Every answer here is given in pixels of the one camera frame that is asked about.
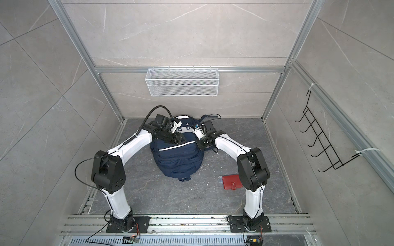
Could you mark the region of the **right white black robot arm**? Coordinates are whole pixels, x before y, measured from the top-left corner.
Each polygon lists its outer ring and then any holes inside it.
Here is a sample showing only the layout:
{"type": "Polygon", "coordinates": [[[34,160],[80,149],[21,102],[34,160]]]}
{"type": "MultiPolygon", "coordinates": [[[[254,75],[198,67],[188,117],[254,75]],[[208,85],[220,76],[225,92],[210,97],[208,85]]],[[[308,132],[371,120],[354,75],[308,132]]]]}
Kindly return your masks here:
{"type": "Polygon", "coordinates": [[[262,208],[264,189],[270,178],[262,151],[236,142],[225,132],[216,130],[211,121],[196,127],[194,133],[201,150],[214,147],[237,161],[240,182],[245,188],[246,203],[242,220],[235,221],[234,224],[242,224],[249,232],[271,232],[269,219],[264,215],[262,208]]]}

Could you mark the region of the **red leather wallet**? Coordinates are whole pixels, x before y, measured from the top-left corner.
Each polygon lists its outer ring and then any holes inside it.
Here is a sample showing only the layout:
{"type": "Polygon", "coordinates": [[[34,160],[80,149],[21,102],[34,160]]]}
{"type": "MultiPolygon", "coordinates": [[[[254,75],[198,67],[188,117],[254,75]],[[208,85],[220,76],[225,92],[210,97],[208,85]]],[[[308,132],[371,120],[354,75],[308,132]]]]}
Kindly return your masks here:
{"type": "Polygon", "coordinates": [[[225,190],[236,190],[243,187],[238,174],[225,175],[222,177],[222,182],[225,190]]]}

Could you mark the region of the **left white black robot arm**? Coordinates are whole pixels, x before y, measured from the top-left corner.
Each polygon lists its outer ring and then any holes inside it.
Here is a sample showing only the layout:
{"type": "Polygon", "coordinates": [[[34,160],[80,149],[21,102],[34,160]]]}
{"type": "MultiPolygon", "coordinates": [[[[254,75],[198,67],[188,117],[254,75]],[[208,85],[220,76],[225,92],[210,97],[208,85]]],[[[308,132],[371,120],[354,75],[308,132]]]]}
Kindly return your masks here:
{"type": "Polygon", "coordinates": [[[178,128],[181,125],[180,121],[171,122],[169,127],[151,122],[118,146],[108,151],[98,151],[94,155],[91,180],[104,193],[113,218],[128,221],[132,216],[124,193],[125,164],[154,139],[173,144],[180,143],[183,136],[178,132],[178,128]]]}

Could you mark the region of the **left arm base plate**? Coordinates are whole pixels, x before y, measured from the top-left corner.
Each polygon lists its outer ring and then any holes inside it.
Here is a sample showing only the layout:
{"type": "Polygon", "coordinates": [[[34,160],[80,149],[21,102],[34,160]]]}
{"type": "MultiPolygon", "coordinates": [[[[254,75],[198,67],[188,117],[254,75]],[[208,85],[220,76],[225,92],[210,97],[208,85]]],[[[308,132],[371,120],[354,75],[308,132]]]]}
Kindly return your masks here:
{"type": "Polygon", "coordinates": [[[123,220],[111,217],[106,233],[146,233],[151,217],[149,216],[129,216],[123,220]]]}

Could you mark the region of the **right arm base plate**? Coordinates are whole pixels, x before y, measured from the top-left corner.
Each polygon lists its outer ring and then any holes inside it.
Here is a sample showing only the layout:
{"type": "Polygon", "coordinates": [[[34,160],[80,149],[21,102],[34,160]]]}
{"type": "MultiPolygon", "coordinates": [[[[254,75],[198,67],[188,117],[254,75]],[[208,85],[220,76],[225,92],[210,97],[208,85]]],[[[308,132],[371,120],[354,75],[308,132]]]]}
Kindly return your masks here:
{"type": "Polygon", "coordinates": [[[264,215],[260,215],[255,219],[250,219],[248,216],[232,216],[226,217],[227,222],[230,225],[230,231],[236,232],[272,232],[269,218],[264,215]]]}

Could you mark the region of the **navy blue backpack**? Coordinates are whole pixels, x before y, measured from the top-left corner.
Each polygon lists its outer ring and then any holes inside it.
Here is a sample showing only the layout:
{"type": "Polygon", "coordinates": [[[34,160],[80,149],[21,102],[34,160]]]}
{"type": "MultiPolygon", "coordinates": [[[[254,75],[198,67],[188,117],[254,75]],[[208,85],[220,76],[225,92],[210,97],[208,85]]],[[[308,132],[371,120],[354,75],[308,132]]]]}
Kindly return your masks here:
{"type": "Polygon", "coordinates": [[[175,145],[153,140],[149,147],[155,163],[165,176],[185,182],[191,180],[191,175],[199,170],[206,152],[197,146],[197,137],[193,130],[202,123],[216,120],[221,116],[214,113],[203,115],[199,120],[188,115],[179,115],[177,118],[182,122],[178,132],[184,135],[185,141],[175,145]]]}

